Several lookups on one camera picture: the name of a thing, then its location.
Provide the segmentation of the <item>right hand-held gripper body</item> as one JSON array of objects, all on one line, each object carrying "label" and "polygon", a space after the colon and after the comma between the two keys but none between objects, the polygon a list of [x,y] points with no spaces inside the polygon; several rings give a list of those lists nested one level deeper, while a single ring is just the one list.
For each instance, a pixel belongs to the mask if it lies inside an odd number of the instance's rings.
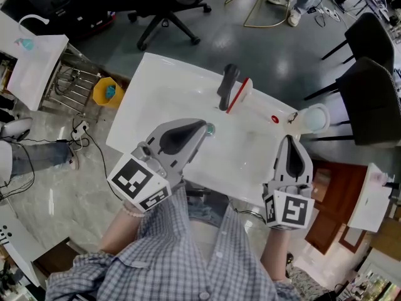
[{"label": "right hand-held gripper body", "polygon": [[281,141],[274,177],[263,184],[266,225],[277,230],[305,229],[315,200],[313,163],[302,144],[291,135]]}]

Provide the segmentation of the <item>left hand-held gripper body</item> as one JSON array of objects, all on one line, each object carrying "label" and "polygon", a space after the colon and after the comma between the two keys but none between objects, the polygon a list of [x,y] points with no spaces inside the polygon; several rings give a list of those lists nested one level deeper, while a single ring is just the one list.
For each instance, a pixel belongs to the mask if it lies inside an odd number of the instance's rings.
[{"label": "left hand-held gripper body", "polygon": [[183,169],[207,136],[202,119],[178,119],[157,126],[130,154],[124,154],[107,180],[140,211],[154,208],[184,184]]}]

